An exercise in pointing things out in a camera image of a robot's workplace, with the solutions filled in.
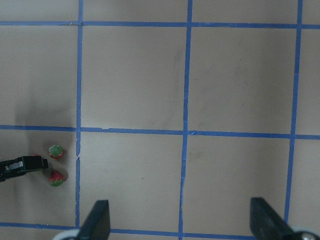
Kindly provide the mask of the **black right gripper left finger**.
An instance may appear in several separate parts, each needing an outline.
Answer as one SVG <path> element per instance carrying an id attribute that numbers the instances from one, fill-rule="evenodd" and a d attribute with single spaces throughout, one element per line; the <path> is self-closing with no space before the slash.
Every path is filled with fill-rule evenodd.
<path id="1" fill-rule="evenodd" d="M 81 226 L 78 240 L 107 240 L 111 232 L 108 200 L 97 200 Z"/>

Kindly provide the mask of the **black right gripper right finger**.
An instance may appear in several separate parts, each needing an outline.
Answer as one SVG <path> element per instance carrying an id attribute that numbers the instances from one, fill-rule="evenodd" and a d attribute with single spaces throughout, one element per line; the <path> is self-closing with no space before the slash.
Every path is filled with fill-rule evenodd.
<path id="1" fill-rule="evenodd" d="M 292 240 L 294 231 L 262 197 L 250 199 L 250 231 L 256 240 Z"/>

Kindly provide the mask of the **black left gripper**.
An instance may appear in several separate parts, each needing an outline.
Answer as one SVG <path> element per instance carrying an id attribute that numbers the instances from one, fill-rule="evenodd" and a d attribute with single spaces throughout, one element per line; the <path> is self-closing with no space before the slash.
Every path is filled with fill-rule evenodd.
<path id="1" fill-rule="evenodd" d="M 0 181 L 21 177 L 25 172 L 34 172 L 48 169 L 48 160 L 40 155 L 23 156 L 16 159 L 5 160 L 0 162 Z"/>

